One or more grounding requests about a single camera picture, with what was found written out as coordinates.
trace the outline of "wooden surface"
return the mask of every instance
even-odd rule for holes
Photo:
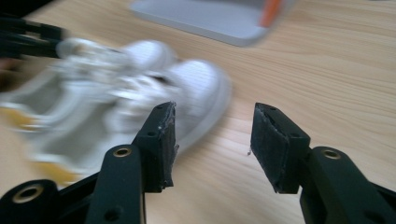
[[[335,147],[373,182],[396,190],[396,2],[300,0],[249,48],[142,21],[130,0],[59,0],[31,17],[112,47],[139,39],[169,44],[181,59],[223,67],[233,99],[221,123],[177,159],[175,186],[147,195],[148,223],[304,223],[298,195],[275,194],[247,156],[253,106],[280,108],[312,138]],[[43,177],[0,130],[0,193]]]

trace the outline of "bolt hole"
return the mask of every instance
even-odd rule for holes
[[[18,191],[12,198],[12,201],[14,203],[28,203],[40,196],[42,192],[43,187],[41,185],[31,185]]]
[[[116,151],[113,153],[113,155],[114,155],[115,157],[126,157],[126,156],[128,156],[129,154],[131,154],[131,152],[132,152],[132,150],[131,150],[130,148],[123,147],[123,148],[120,148],[120,149],[116,150]]]
[[[386,223],[385,219],[382,218],[381,215],[379,215],[376,212],[364,211],[363,214],[364,214],[365,217],[367,217],[368,219],[370,219],[374,223]]]
[[[329,150],[329,149],[325,149],[322,151],[322,153],[324,154],[325,157],[332,159],[332,160],[339,160],[341,159],[340,154],[338,154],[337,152],[333,151],[333,150]]]
[[[117,221],[118,219],[120,219],[121,213],[122,213],[122,208],[119,206],[112,209],[108,209],[105,213],[105,220],[108,222]]]
[[[154,136],[155,132],[148,132],[148,136]]]

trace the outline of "white sneaker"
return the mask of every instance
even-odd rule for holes
[[[87,98],[109,100],[103,91],[111,88],[120,74],[164,69],[176,61],[170,47],[154,40],[110,49],[89,40],[70,38],[58,46],[58,53],[63,60],[20,89],[2,94],[0,112],[10,118],[15,131],[27,136],[51,131],[73,116]]]
[[[64,132],[35,140],[29,150],[34,161],[56,163],[77,179],[100,170],[112,147],[131,144],[155,105],[175,101],[179,152],[201,139],[223,116],[231,99],[231,82],[213,63],[189,60],[163,72],[142,72],[119,78],[109,92],[112,104],[89,103],[81,113],[62,123]]]

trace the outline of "wooden table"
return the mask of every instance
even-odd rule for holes
[[[233,47],[134,17],[130,0],[59,0],[30,17],[112,47],[152,38],[180,59],[223,67],[233,81],[224,119],[177,159],[175,186],[147,195],[148,223],[304,223],[298,195],[277,195],[247,156],[253,107],[280,108],[371,181],[396,190],[396,2],[300,0],[263,41]],[[0,130],[0,193],[45,177],[22,140]]]

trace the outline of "orange object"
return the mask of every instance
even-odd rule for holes
[[[264,9],[262,10],[262,19],[260,20],[260,26],[269,27],[274,21],[277,12],[280,8],[281,0],[266,0]]]

